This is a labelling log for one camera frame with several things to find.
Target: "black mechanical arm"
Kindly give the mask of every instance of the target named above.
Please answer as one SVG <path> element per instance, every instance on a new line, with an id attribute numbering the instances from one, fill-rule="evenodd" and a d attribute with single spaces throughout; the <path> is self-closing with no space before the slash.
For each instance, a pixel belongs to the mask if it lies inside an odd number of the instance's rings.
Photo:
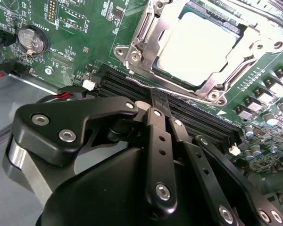
<path id="1" fill-rule="evenodd" d="M 79 154 L 119 141 L 128 147 L 75 175 Z M 3 167 L 44 206 L 39 226 L 283 226 L 205 137 L 190 138 L 167 108 L 125 97 L 19 108 Z"/>

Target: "black plastic bracket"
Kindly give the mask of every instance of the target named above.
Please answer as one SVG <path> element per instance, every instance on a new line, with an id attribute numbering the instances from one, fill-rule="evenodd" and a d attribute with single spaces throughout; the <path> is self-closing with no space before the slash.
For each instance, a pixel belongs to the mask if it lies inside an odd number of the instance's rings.
<path id="1" fill-rule="evenodd" d="M 261 195 L 212 143 L 206 141 L 203 136 L 196 136 L 195 141 L 204 151 L 212 170 L 219 175 L 218 181 L 227 200 L 236 208 L 245 225 L 283 225 L 283 215 L 280 211 Z"/>
<path id="2" fill-rule="evenodd" d="M 216 225 L 237 226 L 237 218 L 223 193 L 219 182 L 206 158 L 203 150 L 192 144 L 183 124 L 175 118 L 169 119 L 173 145 L 175 150 L 181 150 L 186 156 L 184 163 L 188 164 L 196 175 L 204 193 L 205 202 L 209 206 L 210 215 Z"/>
<path id="3" fill-rule="evenodd" d="M 177 207 L 177 193 L 171 135 L 166 132 L 164 114 L 149 108 L 145 115 L 148 152 L 145 197 L 154 218 L 165 218 Z"/>
<path id="4" fill-rule="evenodd" d="M 117 118 L 133 118 L 137 113 L 138 108 L 125 97 L 25 105 L 16 111 L 12 134 L 20 147 L 62 166 L 75 160 L 88 140 L 86 131 L 97 134 L 104 124 Z M 44 126 L 33 123 L 36 114 L 46 116 L 49 123 Z M 59 138 L 63 129 L 75 134 L 73 142 Z"/>

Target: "cpu socket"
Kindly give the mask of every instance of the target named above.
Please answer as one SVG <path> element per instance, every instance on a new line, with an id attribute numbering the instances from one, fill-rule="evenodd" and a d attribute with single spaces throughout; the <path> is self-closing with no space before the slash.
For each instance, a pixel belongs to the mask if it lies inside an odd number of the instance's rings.
<path id="1" fill-rule="evenodd" d="M 232 15 L 238 23 L 225 26 L 206 12 L 189 0 L 149 0 L 131 44 L 114 48 L 129 79 L 136 73 L 174 95 L 224 106 L 226 93 L 265 53 L 283 51 L 283 34 L 267 19 L 250 24 Z"/>

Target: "connector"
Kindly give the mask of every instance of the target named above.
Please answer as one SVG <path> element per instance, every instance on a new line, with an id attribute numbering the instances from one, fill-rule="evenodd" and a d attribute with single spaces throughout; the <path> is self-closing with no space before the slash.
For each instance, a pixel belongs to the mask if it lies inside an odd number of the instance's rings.
<path id="1" fill-rule="evenodd" d="M 0 30 L 0 47 L 7 47 L 17 42 L 17 36 L 4 30 Z"/>
<path id="2" fill-rule="evenodd" d="M 8 76 L 9 74 L 23 78 L 29 74 L 29 67 L 16 60 L 5 60 L 0 64 L 0 74 Z"/>
<path id="3" fill-rule="evenodd" d="M 12 73 L 16 60 L 5 60 L 0 64 L 0 74 L 8 76 Z"/>
<path id="4" fill-rule="evenodd" d="M 82 100 L 86 97 L 88 90 L 79 86 L 65 86 L 58 89 L 58 94 L 69 93 L 74 96 L 77 100 Z"/>

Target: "black cover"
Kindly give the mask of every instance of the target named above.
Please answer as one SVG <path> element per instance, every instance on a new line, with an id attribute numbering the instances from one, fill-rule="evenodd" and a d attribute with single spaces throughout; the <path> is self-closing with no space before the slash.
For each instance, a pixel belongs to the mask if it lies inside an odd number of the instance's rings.
<path id="1" fill-rule="evenodd" d="M 41 226 L 213 225 L 190 170 L 175 163 L 178 205 L 163 221 L 144 211 L 144 154 L 123 150 L 57 188 L 46 203 Z"/>

